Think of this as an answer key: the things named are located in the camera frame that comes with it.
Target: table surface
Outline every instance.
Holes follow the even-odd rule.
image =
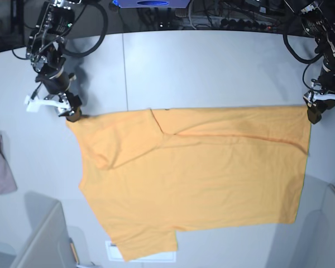
[[[72,46],[84,50],[96,40],[78,39]],[[300,56],[311,58],[313,39],[290,37],[290,43]],[[308,80],[318,75],[320,66],[318,62],[308,69]],[[108,35],[95,53],[68,59],[65,68],[76,73],[78,79],[72,90],[80,93],[83,113],[89,115],[146,108],[304,104],[305,65],[289,54],[282,36],[268,33],[164,31]],[[27,192],[38,192],[62,201],[69,231],[85,240],[90,254],[87,258],[109,267],[104,250],[109,237],[78,189],[82,161],[74,135],[53,109],[44,107],[39,113],[25,110],[23,100],[36,87],[34,81],[29,62],[17,60],[10,51],[0,53],[0,133],[18,185],[18,192],[0,197],[0,240],[15,249],[21,247],[31,231],[28,219],[22,217],[26,213],[23,199]],[[300,232],[307,212],[321,205],[324,184],[319,179],[335,181],[335,108],[312,127],[305,179],[314,185],[308,187],[314,191],[305,196],[306,207],[298,214],[300,222],[286,231],[290,232],[290,247],[298,242],[298,236],[293,235]],[[251,258],[238,257],[238,267],[266,267],[277,226],[241,228],[243,232],[229,228],[204,231],[202,235],[207,240],[214,236],[230,241],[247,239],[250,244],[245,253]],[[188,249],[191,241],[197,240],[193,233],[179,234],[178,239],[183,252],[178,259],[187,262],[189,256],[195,256],[197,263],[204,263],[203,257],[196,257],[197,250],[193,253]],[[265,247],[259,246],[260,239]],[[223,260],[237,261],[232,242],[221,248],[229,252]],[[209,252],[212,258],[219,251],[212,247]],[[293,251],[285,254],[281,260],[290,259]]]

